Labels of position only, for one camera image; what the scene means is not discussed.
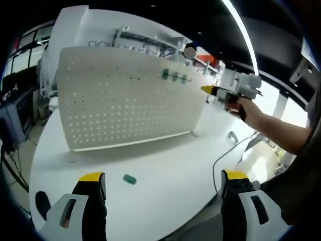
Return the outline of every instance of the white pegboard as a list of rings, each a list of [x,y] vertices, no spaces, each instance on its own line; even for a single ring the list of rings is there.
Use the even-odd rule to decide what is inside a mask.
[[[207,96],[201,91],[205,76],[192,68],[112,47],[63,49],[56,78],[62,125],[71,150],[190,132]]]

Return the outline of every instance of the white ceiling light strip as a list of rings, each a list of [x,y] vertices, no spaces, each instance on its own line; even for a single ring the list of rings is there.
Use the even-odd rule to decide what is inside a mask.
[[[225,7],[230,11],[231,15],[233,16],[234,20],[237,23],[237,26],[239,26],[239,29],[241,30],[241,33],[243,35],[243,38],[244,38],[245,43],[247,45],[247,48],[249,49],[249,52],[250,52],[254,73],[255,73],[255,75],[259,75],[259,69],[257,67],[255,53],[254,53],[254,49],[253,49],[253,46],[252,46],[252,43],[250,40],[250,36],[248,35],[248,33],[246,31],[246,28],[241,20],[241,17],[237,13],[236,9],[234,8],[234,6],[230,2],[230,0],[222,0],[222,2],[224,3]]]

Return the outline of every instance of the yellow tip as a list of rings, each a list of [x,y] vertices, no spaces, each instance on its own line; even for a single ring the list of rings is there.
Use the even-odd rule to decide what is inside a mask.
[[[207,94],[212,94],[212,89],[213,88],[214,88],[214,86],[208,85],[208,86],[202,86],[201,90],[204,91]]]

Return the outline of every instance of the office desk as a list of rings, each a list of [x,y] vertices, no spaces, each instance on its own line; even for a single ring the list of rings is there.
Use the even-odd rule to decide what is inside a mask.
[[[53,205],[71,193],[86,173],[106,174],[106,235],[109,241],[159,240],[195,216],[216,194],[212,165],[233,142],[253,130],[223,111],[219,104],[205,105],[193,134],[98,151],[70,152],[59,110],[55,110],[38,142],[30,177],[30,205],[37,230],[45,223],[35,206],[35,194],[45,191]],[[226,155],[215,169],[221,185],[221,170],[234,168],[247,140]],[[123,181],[124,174],[137,179]]]

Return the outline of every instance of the forearm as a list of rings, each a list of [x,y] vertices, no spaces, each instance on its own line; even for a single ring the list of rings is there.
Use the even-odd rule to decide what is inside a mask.
[[[310,128],[294,126],[265,114],[256,129],[294,155],[301,151],[311,131]]]

